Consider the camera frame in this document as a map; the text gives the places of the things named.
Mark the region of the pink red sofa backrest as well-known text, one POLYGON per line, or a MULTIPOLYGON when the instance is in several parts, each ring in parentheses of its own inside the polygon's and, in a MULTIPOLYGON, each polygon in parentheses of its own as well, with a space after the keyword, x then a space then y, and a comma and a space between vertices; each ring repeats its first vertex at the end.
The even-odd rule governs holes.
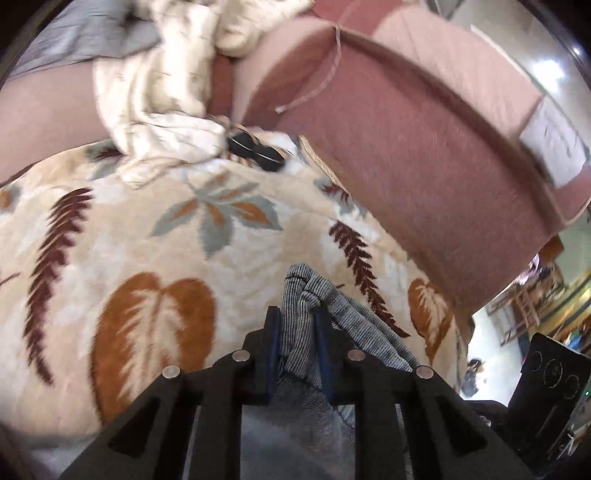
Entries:
POLYGON ((459 312, 496 296, 590 197, 519 136, 537 89, 492 47, 401 1, 318 1, 240 60, 211 110, 301 135, 459 312))

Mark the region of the black sunglasses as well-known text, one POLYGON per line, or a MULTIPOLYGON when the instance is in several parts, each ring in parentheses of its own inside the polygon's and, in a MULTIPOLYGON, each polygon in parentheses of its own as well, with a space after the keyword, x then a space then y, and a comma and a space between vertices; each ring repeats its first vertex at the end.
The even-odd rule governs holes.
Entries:
POLYGON ((267 172, 277 172, 286 165, 287 155, 276 147, 263 144, 246 131, 232 133, 226 139, 228 151, 246 160, 252 160, 267 172))

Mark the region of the cream printed garment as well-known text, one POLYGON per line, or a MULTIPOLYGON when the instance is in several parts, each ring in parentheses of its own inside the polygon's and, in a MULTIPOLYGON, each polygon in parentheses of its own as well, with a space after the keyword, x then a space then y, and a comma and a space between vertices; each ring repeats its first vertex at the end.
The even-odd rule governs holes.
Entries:
POLYGON ((167 169, 214 159, 228 126, 207 113, 217 55, 242 58, 264 34, 311 9, 311 1, 136 1, 161 41, 94 63, 99 116, 123 158, 119 179, 138 189, 167 169))

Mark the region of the pink bolster cushion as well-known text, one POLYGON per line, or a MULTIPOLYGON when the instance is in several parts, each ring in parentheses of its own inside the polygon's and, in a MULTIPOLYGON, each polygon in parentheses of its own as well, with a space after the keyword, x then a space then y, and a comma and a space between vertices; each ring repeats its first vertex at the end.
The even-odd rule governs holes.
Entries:
POLYGON ((56 153, 103 140, 90 61, 38 71, 1 89, 1 180, 56 153))

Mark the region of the leaf pattern bed blanket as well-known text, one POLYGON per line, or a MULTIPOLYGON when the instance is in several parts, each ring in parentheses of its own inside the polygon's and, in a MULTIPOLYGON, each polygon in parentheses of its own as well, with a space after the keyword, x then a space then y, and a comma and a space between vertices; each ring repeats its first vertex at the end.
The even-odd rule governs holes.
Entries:
POLYGON ((132 189, 104 140, 1 186, 1 424, 75 438, 117 417, 169 365, 211 366, 283 301, 293 266, 359 302, 453 388, 467 364, 440 289, 329 178, 304 139, 266 132, 279 172, 226 154, 132 189))

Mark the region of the grey quilted pillow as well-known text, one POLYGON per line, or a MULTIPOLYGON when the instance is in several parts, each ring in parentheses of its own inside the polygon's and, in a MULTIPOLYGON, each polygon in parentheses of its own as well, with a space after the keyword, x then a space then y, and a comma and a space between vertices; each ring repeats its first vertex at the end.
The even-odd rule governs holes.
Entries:
POLYGON ((159 42, 157 27, 139 17, 131 1, 74 1, 38 34, 8 78, 96 57, 123 58, 159 42))

